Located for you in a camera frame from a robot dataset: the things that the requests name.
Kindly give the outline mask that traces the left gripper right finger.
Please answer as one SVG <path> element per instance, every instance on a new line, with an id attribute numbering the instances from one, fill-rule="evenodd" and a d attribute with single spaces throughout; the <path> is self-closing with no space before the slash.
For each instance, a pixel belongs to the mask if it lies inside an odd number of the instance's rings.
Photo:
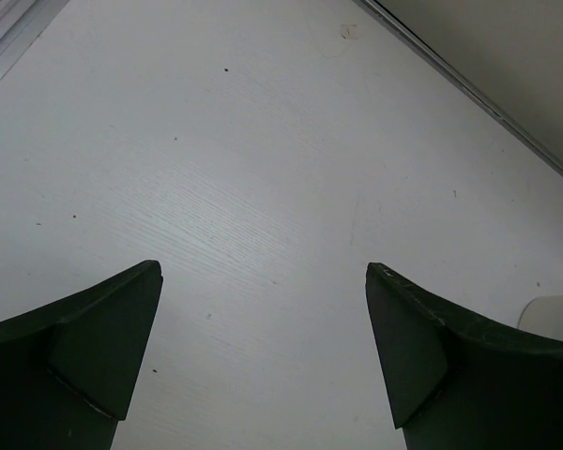
<path id="1" fill-rule="evenodd" d="M 563 449 L 563 341 L 488 319 L 379 262 L 366 299 L 410 449 Z"/>

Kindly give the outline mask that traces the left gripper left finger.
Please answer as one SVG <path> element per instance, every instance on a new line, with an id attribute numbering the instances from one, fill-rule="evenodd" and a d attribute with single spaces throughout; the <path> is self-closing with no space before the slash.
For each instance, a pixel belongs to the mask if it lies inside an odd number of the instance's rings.
<path id="1" fill-rule="evenodd" d="M 163 284 L 140 262 L 0 322 L 0 449 L 109 449 L 127 418 Z"/>

